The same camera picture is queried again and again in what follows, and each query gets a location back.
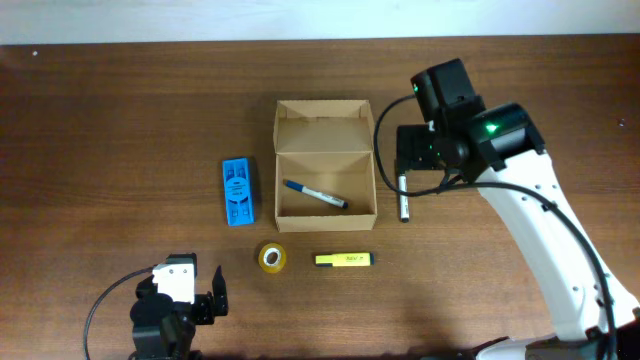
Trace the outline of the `black whiteboard marker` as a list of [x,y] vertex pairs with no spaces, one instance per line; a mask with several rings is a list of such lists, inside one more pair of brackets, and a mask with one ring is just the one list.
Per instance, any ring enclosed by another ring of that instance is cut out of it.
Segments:
[[[401,192],[407,192],[407,178],[405,171],[396,164],[396,177],[398,189]],[[399,217],[402,223],[408,223],[410,220],[409,198],[405,195],[398,196],[399,202]]]

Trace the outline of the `yellow highlighter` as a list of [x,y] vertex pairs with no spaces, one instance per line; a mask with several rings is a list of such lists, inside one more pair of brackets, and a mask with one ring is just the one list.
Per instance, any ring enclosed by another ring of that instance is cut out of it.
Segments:
[[374,255],[369,252],[321,254],[314,259],[317,267],[369,267],[374,263]]

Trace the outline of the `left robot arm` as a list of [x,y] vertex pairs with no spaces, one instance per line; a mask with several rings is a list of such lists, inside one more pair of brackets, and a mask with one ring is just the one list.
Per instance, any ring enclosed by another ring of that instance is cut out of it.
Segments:
[[172,254],[151,268],[136,288],[130,310],[137,359],[200,359],[191,348],[196,329],[212,325],[229,312],[226,281],[218,267],[212,290],[195,292],[197,255]]

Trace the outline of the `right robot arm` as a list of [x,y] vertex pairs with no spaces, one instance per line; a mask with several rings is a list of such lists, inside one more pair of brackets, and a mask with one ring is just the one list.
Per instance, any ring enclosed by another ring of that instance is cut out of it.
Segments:
[[636,359],[639,301],[615,277],[571,209],[545,142],[517,103],[485,106],[454,59],[411,79],[426,123],[412,139],[420,165],[442,170],[437,192],[477,190],[496,211],[533,273],[553,332],[505,337],[464,359]]

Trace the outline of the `blue whiteboard marker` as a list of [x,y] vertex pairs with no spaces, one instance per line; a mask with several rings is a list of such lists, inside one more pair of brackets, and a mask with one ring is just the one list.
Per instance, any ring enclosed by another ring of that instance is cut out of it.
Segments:
[[348,202],[345,200],[336,198],[334,196],[331,196],[329,194],[326,194],[317,190],[313,190],[295,181],[285,180],[284,185],[292,190],[303,193],[307,196],[311,196],[315,199],[331,204],[335,207],[338,207],[341,209],[347,209],[349,207]]

